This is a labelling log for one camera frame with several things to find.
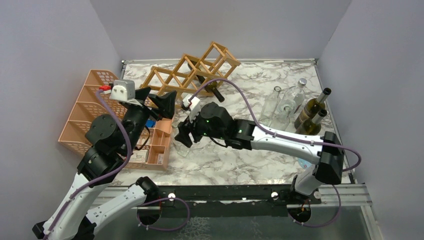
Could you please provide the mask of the tall clear glass bottle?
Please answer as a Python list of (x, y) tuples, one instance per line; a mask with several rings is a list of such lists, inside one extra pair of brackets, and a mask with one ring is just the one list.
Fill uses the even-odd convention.
[(275, 130), (285, 131), (290, 123), (291, 111), (290, 105), (277, 106), (270, 127)]

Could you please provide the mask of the wooden wine rack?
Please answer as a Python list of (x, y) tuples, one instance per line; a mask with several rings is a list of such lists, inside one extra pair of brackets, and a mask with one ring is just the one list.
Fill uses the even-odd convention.
[(212, 41), (201, 57), (184, 53), (173, 69), (151, 67), (140, 88), (150, 87), (158, 96), (176, 91), (181, 100), (184, 94), (195, 93), (207, 81), (228, 79), (240, 64), (226, 46)]

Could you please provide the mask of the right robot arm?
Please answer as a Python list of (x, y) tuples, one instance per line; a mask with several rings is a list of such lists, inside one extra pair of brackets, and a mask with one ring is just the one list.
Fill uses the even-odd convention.
[(300, 204), (321, 185), (342, 182), (344, 152), (332, 132), (323, 136), (302, 135), (266, 128), (252, 120), (232, 118), (216, 103), (208, 103), (178, 124), (175, 140), (190, 148), (202, 138), (223, 140), (237, 150), (266, 150), (303, 159), (311, 166), (294, 177), (289, 199)]

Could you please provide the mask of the dark green wine bottle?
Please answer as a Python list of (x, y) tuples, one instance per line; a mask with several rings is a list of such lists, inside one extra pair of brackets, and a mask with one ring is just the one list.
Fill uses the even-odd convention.
[[(195, 76), (196, 79), (203, 84), (204, 82), (206, 82), (206, 78), (202, 75), (196, 75)], [(210, 84), (206, 84), (204, 89), (208, 92), (208, 93), (213, 93), (214, 96), (218, 99), (218, 101), (220, 103), (225, 101), (225, 98), (223, 97), (223, 95), (219, 92), (218, 90), (218, 83), (217, 82), (212, 82)]]

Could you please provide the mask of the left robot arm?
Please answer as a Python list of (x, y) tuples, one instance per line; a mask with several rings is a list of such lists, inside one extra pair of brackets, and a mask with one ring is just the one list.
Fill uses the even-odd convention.
[(125, 103), (119, 119), (114, 111), (97, 116), (86, 138), (91, 147), (77, 166), (73, 183), (63, 201), (48, 219), (32, 231), (39, 240), (92, 240), (107, 224), (133, 207), (152, 205), (159, 198), (158, 186), (149, 177), (140, 177), (124, 193), (93, 207), (93, 202), (128, 164), (148, 119), (172, 119), (176, 91), (162, 96), (149, 87), (135, 91), (135, 103)]

